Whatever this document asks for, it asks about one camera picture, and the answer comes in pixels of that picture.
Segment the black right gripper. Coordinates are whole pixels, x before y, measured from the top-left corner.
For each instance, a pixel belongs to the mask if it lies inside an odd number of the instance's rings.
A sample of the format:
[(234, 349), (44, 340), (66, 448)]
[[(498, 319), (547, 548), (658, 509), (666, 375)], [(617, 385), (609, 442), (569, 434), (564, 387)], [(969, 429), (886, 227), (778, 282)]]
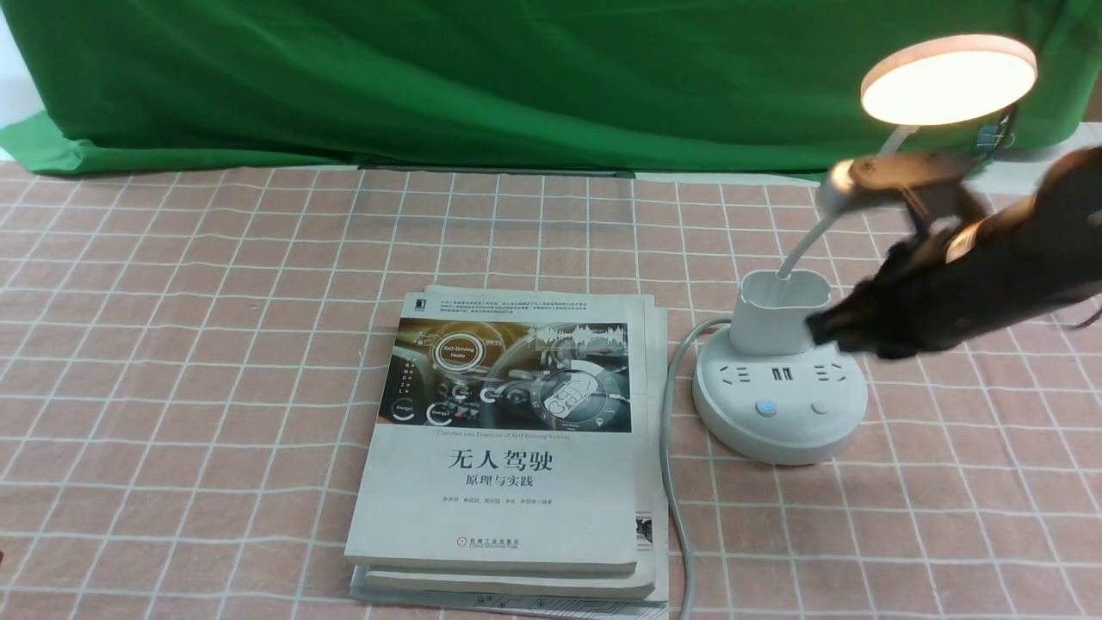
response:
[(809, 315), (817, 345), (901, 360), (940, 353), (1099, 294), (1101, 152), (1058, 157), (1023, 200), (893, 244), (873, 276)]

